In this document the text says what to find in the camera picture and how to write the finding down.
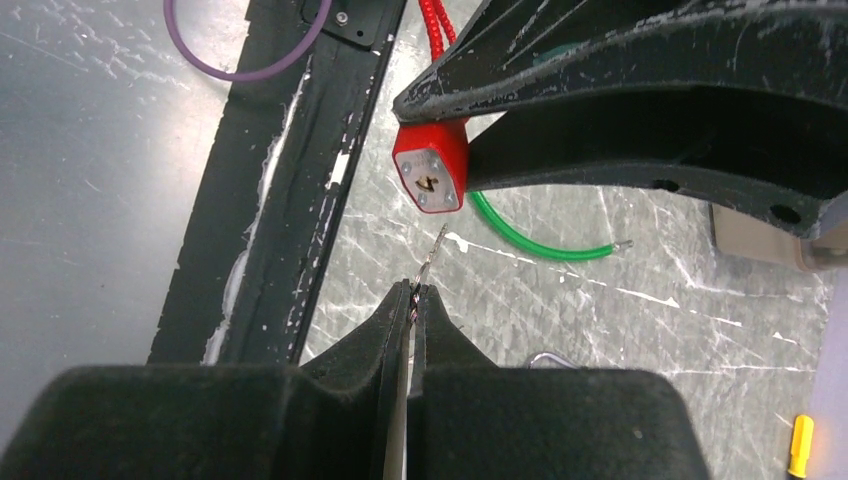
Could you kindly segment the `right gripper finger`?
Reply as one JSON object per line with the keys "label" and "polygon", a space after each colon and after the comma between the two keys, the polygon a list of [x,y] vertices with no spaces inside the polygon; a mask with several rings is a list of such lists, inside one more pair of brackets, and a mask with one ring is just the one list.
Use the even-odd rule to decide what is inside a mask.
{"label": "right gripper finger", "polygon": [[614,368],[500,367],[416,301],[408,410],[411,479],[706,479],[684,400],[663,376]]}
{"label": "right gripper finger", "polygon": [[412,288],[302,366],[88,366],[38,396],[5,479],[394,479]]}

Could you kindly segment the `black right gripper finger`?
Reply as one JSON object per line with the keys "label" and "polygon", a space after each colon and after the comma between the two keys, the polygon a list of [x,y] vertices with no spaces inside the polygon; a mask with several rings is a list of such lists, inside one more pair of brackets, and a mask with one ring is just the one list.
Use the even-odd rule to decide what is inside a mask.
{"label": "black right gripper finger", "polygon": [[843,1],[484,1],[394,100],[404,124],[694,87],[847,106]]}
{"label": "black right gripper finger", "polygon": [[812,240],[847,220],[847,113],[713,88],[507,112],[472,141],[467,187],[536,185],[663,190]]}

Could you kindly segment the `red cable padlock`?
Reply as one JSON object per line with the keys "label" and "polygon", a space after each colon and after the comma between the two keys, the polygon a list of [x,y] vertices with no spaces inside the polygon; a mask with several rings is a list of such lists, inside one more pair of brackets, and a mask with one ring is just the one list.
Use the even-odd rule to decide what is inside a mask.
{"label": "red cable padlock", "polygon": [[424,213],[463,206],[470,155],[466,123],[453,119],[399,127],[392,159],[402,186]]}

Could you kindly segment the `green cable lock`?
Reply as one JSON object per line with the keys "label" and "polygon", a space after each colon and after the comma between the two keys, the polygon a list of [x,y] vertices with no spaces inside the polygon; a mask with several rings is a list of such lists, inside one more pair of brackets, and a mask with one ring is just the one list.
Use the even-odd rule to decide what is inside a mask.
{"label": "green cable lock", "polygon": [[482,192],[470,192],[467,194],[467,197],[480,218],[502,240],[526,254],[544,260],[563,263],[589,262],[609,257],[614,253],[630,249],[634,246],[632,240],[618,241],[600,247],[579,250],[548,246],[525,236],[510,225]]}

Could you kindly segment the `brass padlock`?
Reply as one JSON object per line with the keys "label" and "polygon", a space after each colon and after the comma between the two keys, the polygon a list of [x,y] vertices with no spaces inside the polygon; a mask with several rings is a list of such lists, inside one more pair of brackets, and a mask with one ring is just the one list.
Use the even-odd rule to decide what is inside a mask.
{"label": "brass padlock", "polygon": [[527,362],[526,367],[529,369],[551,367],[564,369],[577,369],[578,366],[567,358],[549,351],[542,351],[532,354]]}

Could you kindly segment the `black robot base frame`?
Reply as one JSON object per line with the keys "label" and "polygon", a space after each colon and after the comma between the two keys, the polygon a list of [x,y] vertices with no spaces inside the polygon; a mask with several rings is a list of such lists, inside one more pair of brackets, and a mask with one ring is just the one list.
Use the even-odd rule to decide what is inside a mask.
{"label": "black robot base frame", "polygon": [[150,363],[298,362],[404,10],[336,1],[291,66],[230,85]]}

